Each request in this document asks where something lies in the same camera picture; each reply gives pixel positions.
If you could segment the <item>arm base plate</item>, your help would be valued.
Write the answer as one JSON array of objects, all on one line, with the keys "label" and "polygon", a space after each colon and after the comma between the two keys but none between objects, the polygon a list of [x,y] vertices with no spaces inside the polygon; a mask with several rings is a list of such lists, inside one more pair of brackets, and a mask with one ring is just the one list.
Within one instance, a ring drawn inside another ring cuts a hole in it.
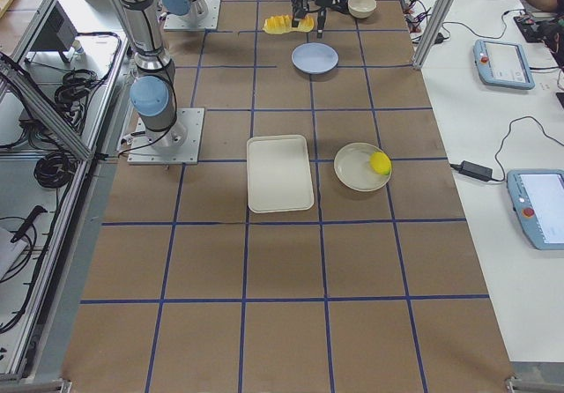
[{"label": "arm base plate", "polygon": [[203,108],[180,108],[175,125],[163,138],[146,130],[144,122],[138,118],[137,130],[143,134],[132,139],[127,162],[131,165],[194,165],[198,162],[203,126]]},{"label": "arm base plate", "polygon": [[166,32],[201,32],[216,30],[219,23],[221,0],[197,0],[188,14],[168,13],[164,23]]}]

